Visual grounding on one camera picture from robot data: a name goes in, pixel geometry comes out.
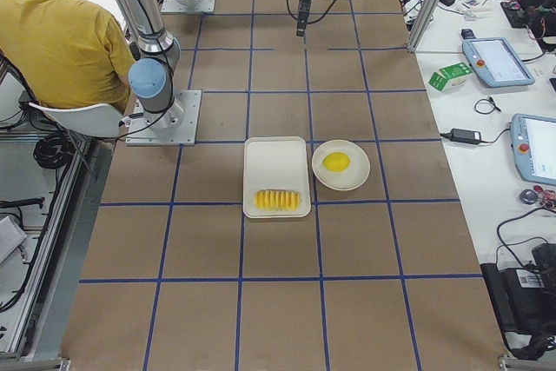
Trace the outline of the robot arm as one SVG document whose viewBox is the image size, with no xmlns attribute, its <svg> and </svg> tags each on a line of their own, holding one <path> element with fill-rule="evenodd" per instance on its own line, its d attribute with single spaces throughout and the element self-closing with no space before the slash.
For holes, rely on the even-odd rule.
<svg viewBox="0 0 556 371">
<path fill-rule="evenodd" d="M 145 123 L 152 129 L 177 125 L 184 110 L 174 92 L 174 70 L 180 58 L 179 43 L 166 30 L 156 0 L 116 0 L 140 58 L 128 71 L 130 87 Z"/>
</svg>

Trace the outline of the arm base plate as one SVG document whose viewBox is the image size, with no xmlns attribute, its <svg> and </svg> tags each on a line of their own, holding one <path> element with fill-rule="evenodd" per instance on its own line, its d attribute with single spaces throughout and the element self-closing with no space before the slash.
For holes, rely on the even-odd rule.
<svg viewBox="0 0 556 371">
<path fill-rule="evenodd" d="M 195 144 L 202 92 L 176 90 L 174 104 L 164 116 L 148 128 L 158 115 L 144 113 L 142 104 L 135 99 L 132 113 L 139 113 L 129 124 L 129 134 L 124 140 L 129 146 L 162 146 Z"/>
<path fill-rule="evenodd" d="M 207 15 L 215 11 L 215 0 L 163 0 L 162 14 Z"/>
</svg>

